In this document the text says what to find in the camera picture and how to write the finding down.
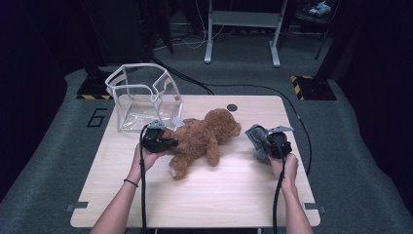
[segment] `clear plastic box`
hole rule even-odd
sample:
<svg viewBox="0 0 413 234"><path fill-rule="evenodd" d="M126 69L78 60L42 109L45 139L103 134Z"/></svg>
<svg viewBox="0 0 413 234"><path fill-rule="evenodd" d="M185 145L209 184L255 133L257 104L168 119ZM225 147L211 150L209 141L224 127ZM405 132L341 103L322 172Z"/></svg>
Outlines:
<svg viewBox="0 0 413 234"><path fill-rule="evenodd" d="M140 132L154 120L176 130L183 101L168 71L153 63L123 64L105 81L115 100L118 131Z"/></svg>

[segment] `teddy bear leg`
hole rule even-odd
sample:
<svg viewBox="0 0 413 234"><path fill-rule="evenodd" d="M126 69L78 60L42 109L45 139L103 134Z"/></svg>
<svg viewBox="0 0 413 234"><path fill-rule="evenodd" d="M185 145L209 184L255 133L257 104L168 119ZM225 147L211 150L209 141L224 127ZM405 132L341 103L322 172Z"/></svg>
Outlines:
<svg viewBox="0 0 413 234"><path fill-rule="evenodd" d="M211 142L207 146L206 150L206 157L208 163L215 167L219 163L219 151L218 151L218 143L216 141Z"/></svg>
<svg viewBox="0 0 413 234"><path fill-rule="evenodd" d="M188 159L184 155L177 155L169 162L169 171L172 177L176 180L185 178L186 169L192 160Z"/></svg>

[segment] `teddy bear arm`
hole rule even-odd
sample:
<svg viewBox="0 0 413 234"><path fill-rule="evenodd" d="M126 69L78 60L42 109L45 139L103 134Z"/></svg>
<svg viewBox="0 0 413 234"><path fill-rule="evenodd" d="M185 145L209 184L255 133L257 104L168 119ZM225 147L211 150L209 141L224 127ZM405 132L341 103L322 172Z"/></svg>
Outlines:
<svg viewBox="0 0 413 234"><path fill-rule="evenodd" d="M209 164L213 167L219 163L219 150L218 142L216 139L212 139L206 146L206 157Z"/></svg>

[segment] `brown teddy bear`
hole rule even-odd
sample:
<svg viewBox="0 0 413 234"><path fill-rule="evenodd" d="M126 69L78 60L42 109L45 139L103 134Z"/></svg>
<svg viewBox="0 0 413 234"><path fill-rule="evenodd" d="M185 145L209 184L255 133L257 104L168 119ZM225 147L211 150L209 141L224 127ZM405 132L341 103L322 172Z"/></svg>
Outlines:
<svg viewBox="0 0 413 234"><path fill-rule="evenodd" d="M183 120L183 123L185 125L175 132L166 130L163 136L179 142L171 149L175 156L169 162L170 173L176 180L183 179L189 165L203 155L215 167L219 162L218 144L239 136L241 132L241 124L222 108L211 110L204 120L190 118Z"/></svg>

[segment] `black hole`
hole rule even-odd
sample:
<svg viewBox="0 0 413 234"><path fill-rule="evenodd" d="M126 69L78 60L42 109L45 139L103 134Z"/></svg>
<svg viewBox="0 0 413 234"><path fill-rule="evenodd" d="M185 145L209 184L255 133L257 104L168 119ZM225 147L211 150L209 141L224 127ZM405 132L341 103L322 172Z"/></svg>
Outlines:
<svg viewBox="0 0 413 234"><path fill-rule="evenodd" d="M229 105L227 105L227 109L229 110L229 111L236 111L237 109L238 109L238 107L235 105L235 104L229 104Z"/></svg>

